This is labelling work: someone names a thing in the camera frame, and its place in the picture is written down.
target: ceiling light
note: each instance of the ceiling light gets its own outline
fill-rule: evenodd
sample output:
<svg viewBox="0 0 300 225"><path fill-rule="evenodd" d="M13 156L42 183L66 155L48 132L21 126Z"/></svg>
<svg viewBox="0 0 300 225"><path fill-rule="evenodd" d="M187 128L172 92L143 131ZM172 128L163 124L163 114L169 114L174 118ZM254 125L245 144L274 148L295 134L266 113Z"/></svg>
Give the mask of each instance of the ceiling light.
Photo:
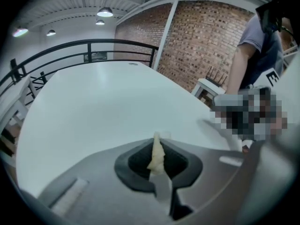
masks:
<svg viewBox="0 0 300 225"><path fill-rule="evenodd" d="M98 21L96 22L96 24L97 24L97 25L104 25L105 22L104 22L103 20L98 20Z"/></svg>
<svg viewBox="0 0 300 225"><path fill-rule="evenodd" d="M104 7L98 11L97 15L101 17L111 17L113 16L113 11L109 7Z"/></svg>
<svg viewBox="0 0 300 225"><path fill-rule="evenodd" d="M55 35L56 32L54 30L50 30L48 33L47 33L47 36L52 36L52 35Z"/></svg>
<svg viewBox="0 0 300 225"><path fill-rule="evenodd" d="M13 33L13 36L14 37L19 37L19 36L21 36L21 35L23 35L23 34L25 34L27 32L28 32L28 29L18 27L18 29Z"/></svg>

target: red brick wall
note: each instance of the red brick wall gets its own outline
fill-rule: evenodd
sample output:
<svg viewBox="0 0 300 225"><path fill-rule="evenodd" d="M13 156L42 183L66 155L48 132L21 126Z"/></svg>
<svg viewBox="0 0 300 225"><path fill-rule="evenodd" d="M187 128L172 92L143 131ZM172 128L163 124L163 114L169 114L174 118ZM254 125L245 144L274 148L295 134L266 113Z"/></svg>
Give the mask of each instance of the red brick wall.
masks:
<svg viewBox="0 0 300 225"><path fill-rule="evenodd" d="M159 46L170 9L171 4L161 5L131 17L117 26L115 38ZM213 77L218 71L216 81L224 74L223 80L229 74L236 46L252 15L249 11L220 2L180 2L158 71L188 91L192 91L197 80L205 77L211 67L215 68ZM132 57L115 55L115 58Z"/></svg>
<svg viewBox="0 0 300 225"><path fill-rule="evenodd" d="M158 47L171 7L171 4L152 7L127 19L117 26L115 38L146 43ZM114 50L151 53L151 49L149 48L125 44L115 44ZM114 59L149 60L150 56L114 52Z"/></svg>

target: white table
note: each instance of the white table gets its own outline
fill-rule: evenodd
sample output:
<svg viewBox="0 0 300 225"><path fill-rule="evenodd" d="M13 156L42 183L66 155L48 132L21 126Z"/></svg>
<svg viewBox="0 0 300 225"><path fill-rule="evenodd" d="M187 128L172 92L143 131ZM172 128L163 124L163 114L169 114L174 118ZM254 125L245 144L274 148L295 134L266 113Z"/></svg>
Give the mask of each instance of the white table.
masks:
<svg viewBox="0 0 300 225"><path fill-rule="evenodd" d="M137 64L85 64L58 71L48 81L21 130L16 158L21 189L37 197L86 156L151 138L155 131L168 131L185 143L231 148L231 142L203 121L210 119L205 104Z"/></svg>
<svg viewBox="0 0 300 225"><path fill-rule="evenodd" d="M30 75L28 75L16 85L11 86L0 97L0 133L17 111L24 117L26 116L28 109L25 106L24 101L28 92L28 86L30 86L33 94L36 96L37 92L30 80Z"/></svg>
<svg viewBox="0 0 300 225"><path fill-rule="evenodd" d="M198 83L194 87L193 91L191 92L192 95L195 97L199 97L203 90L208 91L211 96L210 98L213 99L216 95L224 94L225 90L216 86L212 82L208 81L205 78L198 79Z"/></svg>

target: railing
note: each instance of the railing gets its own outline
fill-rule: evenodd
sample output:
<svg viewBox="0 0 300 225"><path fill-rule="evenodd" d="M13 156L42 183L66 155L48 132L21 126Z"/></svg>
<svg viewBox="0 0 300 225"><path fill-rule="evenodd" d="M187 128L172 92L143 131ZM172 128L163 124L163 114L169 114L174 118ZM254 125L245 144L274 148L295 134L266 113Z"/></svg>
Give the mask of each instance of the railing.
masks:
<svg viewBox="0 0 300 225"><path fill-rule="evenodd" d="M127 45L135 45L135 46L140 46L140 47L145 47L145 48L149 48L151 49L151 53L143 53L143 52L131 52L131 51L114 51L114 50L108 50L108 51L92 51L91 50L91 45L92 44L98 44L98 43L117 43L117 44L127 44ZM58 58L55 59L53 61L47 62L41 66L38 66L36 68L34 68L31 71L27 71L26 70L26 65L32 61L34 61L35 59L38 59L46 54L55 52L57 50L63 49L63 48L67 48L67 47L72 47L72 46L77 46L77 45L87 45L88 46L88 51L87 52L82 52L82 53L76 53L76 54L72 54L69 56L65 56L62 58ZM36 89L41 89L43 87L43 85L47 82L46 76L51 75L53 73L56 73L59 70L65 69L65 68L70 68L70 67L74 67L74 66L78 66L78 65L82 65L82 64L88 64L88 63L93 63L93 62L105 62L105 61L139 61L139 62L148 62L149 63L149 67L152 66L153 63L153 57L154 57L154 53L155 51L158 50L158 47L156 46L152 46L149 44L144 44L144 43L139 43L139 42L134 42L134 41L129 41L129 40L121 40L121 39L85 39L85 40L78 40L78 41L73 41L73 42L68 42L68 43L63 43L51 48L48 48L44 51L41 51L35 55L33 55L32 57L26 59L25 61L21 62L19 65L17 65L16 60L13 59L10 62L10 67L11 67L11 71L9 73L7 73L3 79L1 79L0 81L0 86L2 86L7 80L12 79L12 82L4 89L4 91L0 94L0 96L7 91L7 89L9 89L11 86L13 86L14 84L16 84L17 82L19 82L22 77L25 77L27 74L31 74L32 72L35 72L45 66L50 65L51 63L55 63L57 61L63 60L63 59L67 59L67 58L71 58L71 57L76 57L76 56L80 56L82 55L83 57L85 55L88 56L88 61L86 62L81 62L81 63L77 63L77 64L73 64L70 66L66 66L66 67L62 67L59 69L56 69L54 71L51 71L47 74L45 74L44 72L40 73L40 77L31 77L33 80L32 82L34 84L37 85L41 85L40 87L36 87ZM104 52L104 53L132 53L132 54L140 54L140 55L147 55L150 56L150 60L125 60L125 59L112 59L112 60L97 60L97 61L93 61L92 60L92 53L99 53L99 52ZM28 93L27 95L32 95L32 97L34 98L34 95L32 94L32 92Z"/></svg>

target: white column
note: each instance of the white column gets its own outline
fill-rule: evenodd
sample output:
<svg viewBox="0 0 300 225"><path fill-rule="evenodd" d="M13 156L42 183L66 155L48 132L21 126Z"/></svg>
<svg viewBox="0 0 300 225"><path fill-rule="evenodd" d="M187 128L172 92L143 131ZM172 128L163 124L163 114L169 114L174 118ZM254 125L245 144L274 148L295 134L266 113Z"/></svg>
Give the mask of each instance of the white column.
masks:
<svg viewBox="0 0 300 225"><path fill-rule="evenodd" d="M172 19L174 17L175 11L176 11L176 7L177 7L177 4L178 4L178 1L179 0L174 0L174 3L173 3L172 8L171 8L171 11L169 13L168 20L167 20L167 22L165 24L165 30L164 30L163 36L161 37L161 40L160 40L159 49L158 49L158 52L157 52L157 55L156 55L156 59L155 59L155 63L154 63L154 67L153 67L153 69L155 71L157 70L158 65L159 65L160 57L161 57L161 54L163 52L163 48L164 48L164 45L165 45L165 39L167 38L169 29L170 29L170 26L171 26L171 22L172 22Z"/></svg>

